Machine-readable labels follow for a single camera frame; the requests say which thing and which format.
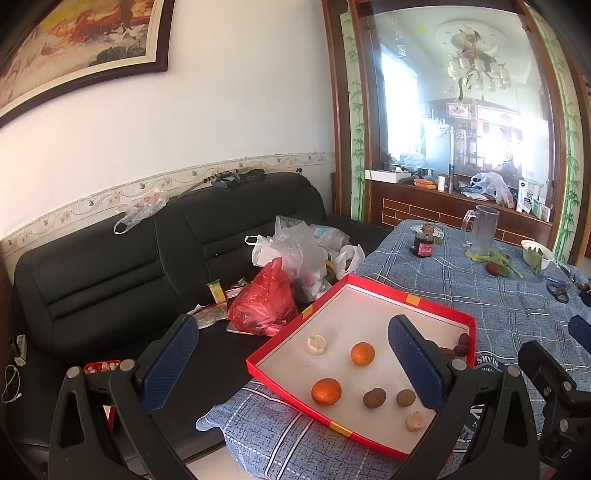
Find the decorative wall tile border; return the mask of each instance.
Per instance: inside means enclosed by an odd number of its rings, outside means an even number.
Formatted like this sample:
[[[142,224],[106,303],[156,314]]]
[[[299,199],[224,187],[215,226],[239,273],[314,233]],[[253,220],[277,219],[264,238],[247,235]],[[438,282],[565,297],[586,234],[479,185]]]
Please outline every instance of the decorative wall tile border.
[[[133,204],[156,188],[165,190],[172,197],[193,185],[199,185],[198,188],[209,185],[203,180],[225,170],[264,168],[267,171],[294,171],[307,166],[330,166],[334,161],[334,153],[266,155],[187,167],[134,180],[58,208],[11,233],[0,240],[0,258],[12,275],[16,262],[24,252],[113,216],[117,206]]]

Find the red plastic bag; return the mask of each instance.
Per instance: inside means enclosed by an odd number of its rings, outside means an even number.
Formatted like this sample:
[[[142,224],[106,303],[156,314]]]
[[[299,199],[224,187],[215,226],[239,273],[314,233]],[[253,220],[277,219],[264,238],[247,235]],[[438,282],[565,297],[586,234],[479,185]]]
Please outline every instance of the red plastic bag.
[[[228,310],[228,319],[243,332],[274,336],[297,314],[291,281],[281,257],[270,261]]]

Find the bottle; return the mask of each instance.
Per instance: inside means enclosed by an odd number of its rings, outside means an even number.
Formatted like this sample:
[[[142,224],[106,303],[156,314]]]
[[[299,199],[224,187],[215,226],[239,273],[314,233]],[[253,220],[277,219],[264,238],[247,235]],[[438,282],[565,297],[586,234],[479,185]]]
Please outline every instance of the bottle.
[[[449,165],[449,186],[447,191],[453,193],[453,165]]]

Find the orange tape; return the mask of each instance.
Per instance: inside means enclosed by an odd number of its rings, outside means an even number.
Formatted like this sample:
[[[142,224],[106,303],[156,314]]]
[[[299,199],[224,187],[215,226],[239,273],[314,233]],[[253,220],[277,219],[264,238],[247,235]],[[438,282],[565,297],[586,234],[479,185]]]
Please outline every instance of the orange tape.
[[[421,297],[417,297],[416,295],[411,295],[410,293],[407,295],[406,302],[410,305],[414,305],[418,307],[418,304],[421,303]]]
[[[338,423],[335,423],[333,421],[330,422],[329,427],[331,429],[333,429],[334,431],[339,432],[341,435],[346,436],[347,438],[349,438],[351,436],[351,434],[353,433],[351,430],[348,430],[345,427],[343,427],[342,425],[339,425]]]
[[[308,308],[306,308],[302,313],[302,318],[305,320],[306,318],[308,318],[310,315],[312,315],[312,312],[314,311],[314,309],[312,308],[313,305],[310,305]]]

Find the glass partition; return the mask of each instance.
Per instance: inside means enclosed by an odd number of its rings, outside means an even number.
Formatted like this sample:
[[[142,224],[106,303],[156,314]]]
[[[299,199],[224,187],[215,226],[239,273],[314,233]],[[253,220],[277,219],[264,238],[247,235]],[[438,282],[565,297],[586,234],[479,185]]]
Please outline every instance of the glass partition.
[[[375,14],[373,24],[391,163],[434,175],[451,164],[470,177],[495,171],[510,187],[538,185],[544,197],[553,178],[550,103],[519,16],[418,7]]]

